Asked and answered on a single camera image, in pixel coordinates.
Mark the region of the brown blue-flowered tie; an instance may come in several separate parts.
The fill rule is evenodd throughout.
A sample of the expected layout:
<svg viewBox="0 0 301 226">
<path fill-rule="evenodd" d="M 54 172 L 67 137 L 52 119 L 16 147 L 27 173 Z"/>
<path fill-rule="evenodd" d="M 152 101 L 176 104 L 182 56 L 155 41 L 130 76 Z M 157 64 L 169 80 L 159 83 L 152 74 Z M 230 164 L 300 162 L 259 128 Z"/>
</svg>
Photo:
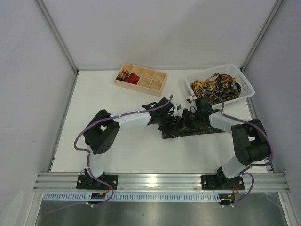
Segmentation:
<svg viewBox="0 0 301 226">
<path fill-rule="evenodd" d="M 178 128 L 177 132 L 173 134 L 169 134 L 166 132 L 162 132 L 163 139 L 174 139 L 177 137 L 188 137 L 188 136 L 195 136 L 195 135 L 204 135 L 204 134 L 217 134 L 217 133 L 224 133 L 223 130 L 211 127 L 209 124 L 199 124 L 195 128 Z"/>
</svg>

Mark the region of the white plastic basket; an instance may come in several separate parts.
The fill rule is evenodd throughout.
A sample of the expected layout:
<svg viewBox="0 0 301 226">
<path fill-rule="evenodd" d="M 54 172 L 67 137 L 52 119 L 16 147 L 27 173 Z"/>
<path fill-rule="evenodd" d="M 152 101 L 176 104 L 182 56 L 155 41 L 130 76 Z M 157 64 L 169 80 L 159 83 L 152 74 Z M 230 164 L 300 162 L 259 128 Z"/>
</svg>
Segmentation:
<svg viewBox="0 0 301 226">
<path fill-rule="evenodd" d="M 241 70 L 236 67 L 234 64 L 224 64 L 219 66 L 214 66 L 206 69 L 202 69 L 196 73 L 186 74 L 185 82 L 186 86 L 191 95 L 194 94 L 193 89 L 190 84 L 196 80 L 202 80 L 209 78 L 209 76 L 214 73 L 219 74 L 227 74 L 236 79 L 236 82 L 241 86 L 241 93 L 238 98 L 233 100 L 225 101 L 225 105 L 232 104 L 240 100 L 244 100 L 246 98 L 252 97 L 255 94 L 254 88 L 252 87 L 249 80 L 245 77 L 245 75 L 241 72 Z"/>
</svg>

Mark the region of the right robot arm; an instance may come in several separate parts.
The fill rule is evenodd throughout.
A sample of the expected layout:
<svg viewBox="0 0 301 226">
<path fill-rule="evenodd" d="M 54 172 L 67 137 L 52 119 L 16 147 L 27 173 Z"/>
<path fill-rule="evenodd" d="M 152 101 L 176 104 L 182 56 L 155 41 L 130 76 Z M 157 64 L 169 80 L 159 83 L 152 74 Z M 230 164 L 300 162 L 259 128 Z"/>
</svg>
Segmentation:
<svg viewBox="0 0 301 226">
<path fill-rule="evenodd" d="M 216 175 L 205 175 L 202 185 L 206 190 L 216 188 L 228 190 L 230 185 L 237 185 L 241 176 L 252 166 L 266 158 L 273 158 L 273 148 L 268 140 L 262 122 L 259 119 L 241 120 L 227 115 L 222 109 L 213 109 L 208 98 L 195 100 L 195 106 L 182 112 L 179 131 L 192 133 L 200 127 L 219 129 L 232 136 L 234 156 Z"/>
</svg>

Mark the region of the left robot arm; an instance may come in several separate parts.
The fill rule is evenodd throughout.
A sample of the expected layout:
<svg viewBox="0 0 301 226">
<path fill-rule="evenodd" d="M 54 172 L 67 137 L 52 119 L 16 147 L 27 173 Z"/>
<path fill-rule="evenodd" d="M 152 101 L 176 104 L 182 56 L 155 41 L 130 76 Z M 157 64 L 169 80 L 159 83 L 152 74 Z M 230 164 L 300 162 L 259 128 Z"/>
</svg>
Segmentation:
<svg viewBox="0 0 301 226">
<path fill-rule="evenodd" d="M 101 179 L 104 175 L 102 155 L 111 148 L 119 132 L 152 124 L 159 125 L 160 129 L 170 130 L 179 119 L 176 113 L 180 109 L 180 104 L 173 104 L 164 97 L 159 102 L 142 105 L 132 112 L 110 114 L 104 109 L 100 110 L 83 133 L 89 150 L 86 174 L 91 178 Z"/>
</svg>

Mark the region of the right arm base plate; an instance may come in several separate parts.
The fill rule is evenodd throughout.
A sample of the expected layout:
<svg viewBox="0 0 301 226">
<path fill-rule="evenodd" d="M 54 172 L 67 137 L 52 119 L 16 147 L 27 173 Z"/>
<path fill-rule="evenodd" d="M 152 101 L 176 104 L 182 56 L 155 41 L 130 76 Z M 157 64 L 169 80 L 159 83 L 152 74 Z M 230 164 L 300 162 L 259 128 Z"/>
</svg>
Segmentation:
<svg viewBox="0 0 301 226">
<path fill-rule="evenodd" d="M 239 190 L 245 189 L 242 177 L 228 179 L 222 175 L 202 175 L 201 185 L 203 190 Z"/>
</svg>

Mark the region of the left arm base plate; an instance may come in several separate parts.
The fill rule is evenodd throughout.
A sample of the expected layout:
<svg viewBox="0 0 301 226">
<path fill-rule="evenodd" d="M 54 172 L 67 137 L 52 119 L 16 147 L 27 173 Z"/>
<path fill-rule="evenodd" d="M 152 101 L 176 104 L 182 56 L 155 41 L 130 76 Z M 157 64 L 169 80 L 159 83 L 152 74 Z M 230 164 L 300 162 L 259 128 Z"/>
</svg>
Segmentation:
<svg viewBox="0 0 301 226">
<path fill-rule="evenodd" d="M 114 190 L 118 186 L 118 175 L 104 174 L 98 178 L 99 180 L 109 184 Z M 107 185 L 100 183 L 90 177 L 88 174 L 81 174 L 78 176 L 76 189 L 79 190 L 106 190 Z"/>
</svg>

